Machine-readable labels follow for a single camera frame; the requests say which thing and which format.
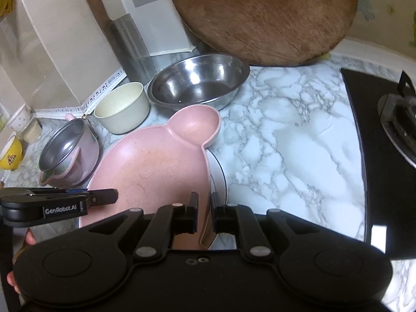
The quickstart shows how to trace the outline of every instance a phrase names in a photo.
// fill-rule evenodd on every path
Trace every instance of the yellow bowl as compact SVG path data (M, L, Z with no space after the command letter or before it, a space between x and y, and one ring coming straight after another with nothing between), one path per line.
M22 144L14 133L9 137L9 140L0 155L0 168L4 170L16 169L23 159L22 152Z

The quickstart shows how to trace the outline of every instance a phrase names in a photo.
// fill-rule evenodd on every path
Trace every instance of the pink plate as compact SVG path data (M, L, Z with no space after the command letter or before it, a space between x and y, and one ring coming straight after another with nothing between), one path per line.
M205 105L186 107L164 125L138 129L115 144L99 164L89 190L113 188L115 204L93 207L80 217L80 227L132 207L155 213L163 205L186 203L199 194L198 232L178 235L176 249L202 249L212 241L205 227L209 220L211 176L205 154L221 127L217 110Z

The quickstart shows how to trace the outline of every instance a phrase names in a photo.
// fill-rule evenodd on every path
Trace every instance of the marble countertop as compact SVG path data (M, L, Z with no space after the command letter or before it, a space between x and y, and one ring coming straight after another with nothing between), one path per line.
M340 67L398 81L399 72L359 60L331 59L296 68L251 67L247 81L221 113L220 134L210 150L226 177L228 200L264 214L272 207L363 240L365 194L358 136ZM151 112L141 127L163 124ZM112 135L92 116L102 154L123 135ZM42 137L31 145L6 186L38 186L40 152L63 121L41 119ZM75 228L76 221L35 227L39 240ZM231 236L217 249L235 248ZM416 309L416 260L393 261L383 299L395 312Z

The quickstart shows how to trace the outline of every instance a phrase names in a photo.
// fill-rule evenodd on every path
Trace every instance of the black stovetop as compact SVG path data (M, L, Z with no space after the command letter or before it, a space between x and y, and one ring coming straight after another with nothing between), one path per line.
M416 258L416 169L396 150L377 112L397 83L341 69L360 141L366 197L366 236L373 225L387 226L386 254L391 259Z

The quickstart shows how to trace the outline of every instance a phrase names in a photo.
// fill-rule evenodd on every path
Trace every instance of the wooden cutting board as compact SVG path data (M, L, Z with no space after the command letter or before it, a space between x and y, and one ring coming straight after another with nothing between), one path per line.
M295 66L333 49L358 0L173 0L185 24L214 49L250 64Z

